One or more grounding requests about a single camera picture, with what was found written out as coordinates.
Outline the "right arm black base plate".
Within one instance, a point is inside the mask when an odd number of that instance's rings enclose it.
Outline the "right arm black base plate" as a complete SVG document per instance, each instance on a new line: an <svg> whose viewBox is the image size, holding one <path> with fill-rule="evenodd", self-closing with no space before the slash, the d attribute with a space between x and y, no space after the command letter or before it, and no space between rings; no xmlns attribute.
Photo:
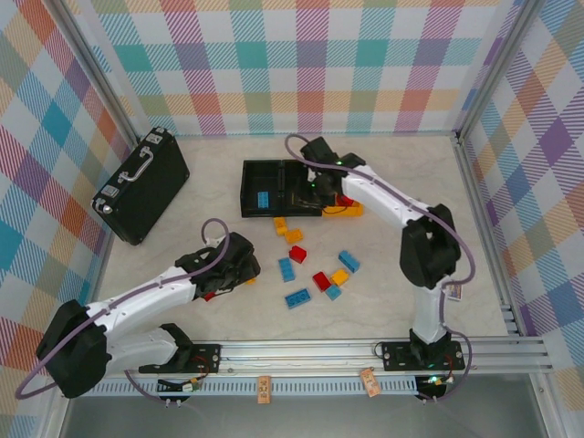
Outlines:
<svg viewBox="0 0 584 438"><path fill-rule="evenodd" d="M448 371L466 366L461 344L455 340L438 346L409 340L382 342L381 356L385 371Z"/></svg>

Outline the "aluminium side rail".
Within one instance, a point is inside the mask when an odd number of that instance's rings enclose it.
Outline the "aluminium side rail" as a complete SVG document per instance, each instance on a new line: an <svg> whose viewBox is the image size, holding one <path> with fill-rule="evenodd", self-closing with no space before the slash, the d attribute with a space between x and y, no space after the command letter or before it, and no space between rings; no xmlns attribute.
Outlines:
<svg viewBox="0 0 584 438"><path fill-rule="evenodd" d="M473 213L478 237L481 242L485 261L490 277L494 284L504 322L509 336L524 336L524 327L521 318L516 314L515 299L512 295L510 281L498 249L490 218L483 205L478 180L473 172L472 164L464 147L464 142L456 135L452 137L454 156L461 173L464 188Z"/></svg>

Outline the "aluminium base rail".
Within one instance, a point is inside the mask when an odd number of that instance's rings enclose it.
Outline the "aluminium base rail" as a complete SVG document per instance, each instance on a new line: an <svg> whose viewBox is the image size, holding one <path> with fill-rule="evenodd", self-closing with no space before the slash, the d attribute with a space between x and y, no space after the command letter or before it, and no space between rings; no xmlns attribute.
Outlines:
<svg viewBox="0 0 584 438"><path fill-rule="evenodd" d="M385 371L381 343L406 341L391 339L272 340L272 341L194 341L193 344L220 344L221 359L217 376L349 376L372 368L381 374L461 376L464 370L478 374L529 374L553 370L544 342L530 337L475 338L470 342L454 339L464 354L463 370ZM74 360L66 367L74 382L89 386L125 370L144 365L163 365L172 352L167 341L128 337L105 352Z"/></svg>

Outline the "yellow plastic bin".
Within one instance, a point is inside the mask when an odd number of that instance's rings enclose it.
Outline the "yellow plastic bin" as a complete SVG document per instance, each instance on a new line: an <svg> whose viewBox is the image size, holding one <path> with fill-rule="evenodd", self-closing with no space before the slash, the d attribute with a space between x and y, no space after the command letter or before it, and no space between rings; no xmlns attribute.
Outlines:
<svg viewBox="0 0 584 438"><path fill-rule="evenodd" d="M327 206L322 211L322 216L327 218L338 217L360 217L364 209L360 203L353 202L351 205Z"/></svg>

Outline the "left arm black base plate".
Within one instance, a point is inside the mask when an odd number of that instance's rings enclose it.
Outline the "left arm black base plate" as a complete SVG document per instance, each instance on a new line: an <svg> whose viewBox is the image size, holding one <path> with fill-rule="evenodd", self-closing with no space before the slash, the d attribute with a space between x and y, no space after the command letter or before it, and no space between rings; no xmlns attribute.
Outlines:
<svg viewBox="0 0 584 438"><path fill-rule="evenodd" d="M220 344L193 344L180 347L163 365L144 365L138 368L141 374L214 374L219 370Z"/></svg>

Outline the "flat blue lego plate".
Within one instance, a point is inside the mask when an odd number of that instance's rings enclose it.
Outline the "flat blue lego plate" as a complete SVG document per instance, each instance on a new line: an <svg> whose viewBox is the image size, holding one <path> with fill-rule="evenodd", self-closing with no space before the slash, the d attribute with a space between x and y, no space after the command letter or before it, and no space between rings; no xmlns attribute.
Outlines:
<svg viewBox="0 0 584 438"><path fill-rule="evenodd" d="M306 288L298 290L297 292L291 293L285 296L285 301L288 309L297 308L301 305L308 303L311 300L311 295Z"/></svg>

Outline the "aluminium frame post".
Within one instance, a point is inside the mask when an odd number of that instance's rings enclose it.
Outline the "aluminium frame post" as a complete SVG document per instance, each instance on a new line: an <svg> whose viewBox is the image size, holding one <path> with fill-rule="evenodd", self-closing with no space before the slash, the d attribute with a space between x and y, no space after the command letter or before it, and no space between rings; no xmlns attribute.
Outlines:
<svg viewBox="0 0 584 438"><path fill-rule="evenodd" d="M480 119L546 1L501 0L462 88L461 108L453 122L455 138L466 137Z"/></svg>
<svg viewBox="0 0 584 438"><path fill-rule="evenodd" d="M90 44L78 26L77 20L70 12L66 0L46 0L46 3L47 7L51 8L57 23L63 29L66 39L78 58L78 63L82 66L89 80L103 99L104 105L109 110L120 132L128 144L135 146L138 140L136 130L133 128L129 116L110 85Z"/></svg>

